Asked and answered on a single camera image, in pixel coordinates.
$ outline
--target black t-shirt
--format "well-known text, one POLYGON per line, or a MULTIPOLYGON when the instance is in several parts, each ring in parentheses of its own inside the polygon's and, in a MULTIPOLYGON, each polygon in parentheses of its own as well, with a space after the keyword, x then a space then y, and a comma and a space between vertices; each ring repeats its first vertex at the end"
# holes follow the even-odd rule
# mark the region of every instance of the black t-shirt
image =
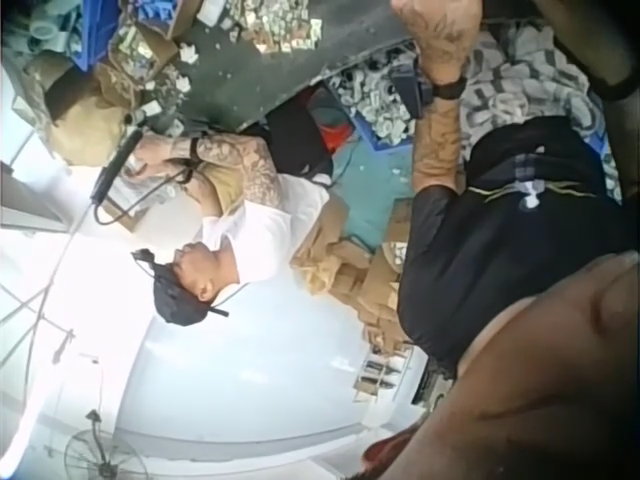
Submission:
POLYGON ((523 194, 487 201, 431 186, 413 200, 400 283, 403 329, 445 372, 516 301, 540 294, 592 260, 638 249, 637 199, 545 191, 532 210, 523 194))

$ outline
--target electric fan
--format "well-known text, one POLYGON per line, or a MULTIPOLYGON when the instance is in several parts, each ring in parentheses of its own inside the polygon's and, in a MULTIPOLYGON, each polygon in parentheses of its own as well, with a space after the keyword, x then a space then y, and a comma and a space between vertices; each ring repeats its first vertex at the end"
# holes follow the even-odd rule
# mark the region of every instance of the electric fan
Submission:
POLYGON ((89 412, 87 419, 91 430, 71 437, 64 451, 69 480, 150 480, 133 447, 100 431, 102 420, 97 411, 89 412))

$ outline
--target person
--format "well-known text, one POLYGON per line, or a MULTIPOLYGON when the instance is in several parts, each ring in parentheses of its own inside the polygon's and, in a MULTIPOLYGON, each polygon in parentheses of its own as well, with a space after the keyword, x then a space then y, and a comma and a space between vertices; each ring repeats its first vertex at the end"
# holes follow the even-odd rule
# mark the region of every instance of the person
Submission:
POLYGON ((456 381, 353 480, 638 478, 640 72, 594 1, 535 3, 556 38, 511 29, 505 54, 480 0, 392 1, 439 89, 416 126, 398 313, 456 381), (618 200, 585 142, 587 80, 618 200))
POLYGON ((154 288, 158 313, 183 326, 204 319, 207 309, 198 305, 220 303, 239 285, 267 280, 286 267, 329 200, 325 186, 278 174, 267 143, 256 136, 216 133, 170 139, 147 134, 134 156, 141 165, 135 178, 179 175, 184 167, 175 159, 194 157, 242 171, 243 200, 225 214, 215 186, 203 173, 195 170, 184 186, 202 212, 202 241, 176 250, 170 269, 173 283, 191 297, 176 305, 165 298, 166 291, 154 288), (196 307, 189 307, 193 299, 196 307), (202 313, 194 316, 190 310, 202 313))

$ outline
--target work table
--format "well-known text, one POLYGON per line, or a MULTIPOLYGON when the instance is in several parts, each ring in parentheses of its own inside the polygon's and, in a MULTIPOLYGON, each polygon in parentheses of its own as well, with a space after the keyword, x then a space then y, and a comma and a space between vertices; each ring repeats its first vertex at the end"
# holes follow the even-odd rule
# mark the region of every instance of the work table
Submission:
MULTIPOLYGON (((196 21, 180 40, 194 44, 195 65, 175 63, 191 80, 180 107, 185 118, 238 130, 315 83, 372 52, 409 38, 390 7, 390 0, 315 0, 312 18, 323 21, 315 50, 262 55, 253 43, 231 43, 229 33, 196 21)), ((530 0, 485 0, 490 23, 536 16, 530 0)))

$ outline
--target ear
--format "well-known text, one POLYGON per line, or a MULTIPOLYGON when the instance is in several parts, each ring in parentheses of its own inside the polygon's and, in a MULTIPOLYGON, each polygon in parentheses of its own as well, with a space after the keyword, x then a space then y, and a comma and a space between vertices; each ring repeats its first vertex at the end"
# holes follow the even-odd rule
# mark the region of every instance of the ear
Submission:
POLYGON ((216 287, 213 281, 206 281, 198 290, 198 300, 201 302, 212 302, 216 294, 216 287))

